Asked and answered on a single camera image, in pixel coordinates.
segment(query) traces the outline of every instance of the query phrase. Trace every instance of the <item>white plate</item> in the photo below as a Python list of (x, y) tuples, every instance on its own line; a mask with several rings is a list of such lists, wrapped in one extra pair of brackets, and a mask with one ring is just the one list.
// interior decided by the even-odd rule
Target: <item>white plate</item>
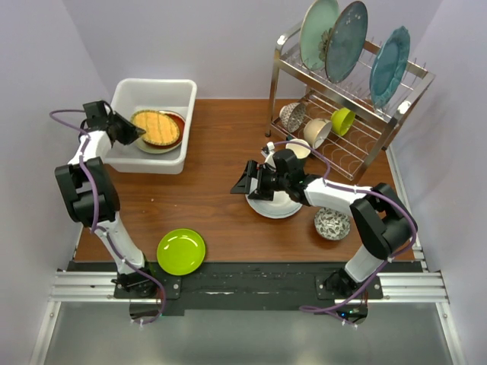
[(274, 200), (271, 202), (266, 200), (250, 199), (245, 195), (245, 199), (249, 202), (250, 207), (260, 215), (272, 218), (282, 219), (292, 216), (297, 213), (302, 204), (293, 202), (286, 192), (274, 192)]

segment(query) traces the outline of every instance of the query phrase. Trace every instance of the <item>wooden tabletop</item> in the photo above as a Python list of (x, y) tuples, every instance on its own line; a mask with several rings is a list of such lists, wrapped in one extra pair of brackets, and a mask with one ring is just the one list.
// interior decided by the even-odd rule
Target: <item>wooden tabletop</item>
[[(289, 100), (280, 100), (277, 107)], [(123, 223), (134, 243), (155, 260), (161, 238), (181, 227), (199, 232), (207, 261), (347, 261), (361, 245), (355, 225), (342, 241), (328, 241), (314, 228), (318, 208), (303, 207), (292, 217), (258, 215), (243, 195), (231, 195), (247, 160), (263, 160), (267, 100), (197, 100), (184, 170), (180, 175), (117, 173), (108, 167), (119, 193)], [(270, 138), (278, 141), (278, 136)], [(316, 159), (308, 173), (323, 173)], [(347, 180), (332, 171), (331, 180)], [(360, 185), (393, 185), (386, 154), (380, 153)], [(414, 259), (407, 252), (401, 259)], [(84, 230), (75, 260), (110, 261), (96, 236)]]

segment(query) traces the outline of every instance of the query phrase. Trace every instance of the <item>lime green plate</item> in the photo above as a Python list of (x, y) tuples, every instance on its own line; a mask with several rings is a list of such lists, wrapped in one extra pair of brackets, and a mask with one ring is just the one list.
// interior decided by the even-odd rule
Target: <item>lime green plate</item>
[(172, 230), (159, 242), (158, 262), (171, 275), (187, 275), (195, 271), (206, 254), (203, 238), (194, 230)]

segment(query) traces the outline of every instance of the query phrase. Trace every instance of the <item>patterned bowl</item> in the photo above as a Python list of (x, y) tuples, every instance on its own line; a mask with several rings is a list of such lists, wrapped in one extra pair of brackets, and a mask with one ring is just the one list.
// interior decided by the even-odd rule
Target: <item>patterned bowl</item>
[(282, 126), (290, 133), (296, 132), (306, 115), (306, 105), (303, 103), (291, 103), (283, 106), (279, 112)]
[(327, 240), (343, 240), (350, 233), (350, 218), (339, 211), (321, 208), (314, 216), (314, 226)]

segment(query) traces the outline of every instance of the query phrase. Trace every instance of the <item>metal dish rack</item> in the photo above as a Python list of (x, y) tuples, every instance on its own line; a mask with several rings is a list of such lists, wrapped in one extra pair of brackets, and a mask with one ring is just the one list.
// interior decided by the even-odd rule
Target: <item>metal dish rack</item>
[[(345, 81), (332, 84), (326, 78), (324, 69), (311, 71), (303, 65), (298, 42), (282, 54), (284, 45), (300, 30), (301, 23), (282, 34), (275, 47), (266, 136), (270, 137), (273, 129), (283, 138), (289, 135), (303, 138), (304, 127), (310, 120), (330, 119), (335, 110), (342, 107), (350, 109), (355, 112), (356, 117), (349, 132), (343, 137), (330, 132), (320, 146), (320, 152), (330, 160), (334, 170), (356, 183), (380, 150), (389, 146), (434, 80), (434, 75), (425, 69), (425, 65), (418, 66), (416, 60), (408, 61), (401, 84), (391, 101), (382, 109), (374, 109), (368, 84), (380, 44), (374, 44), (373, 39), (366, 41), (353, 72)], [(307, 105), (307, 115), (301, 127), (294, 133), (286, 131), (280, 118), (275, 117), (275, 91), (280, 70), (307, 85), (306, 95), (300, 99), (300, 102)]]

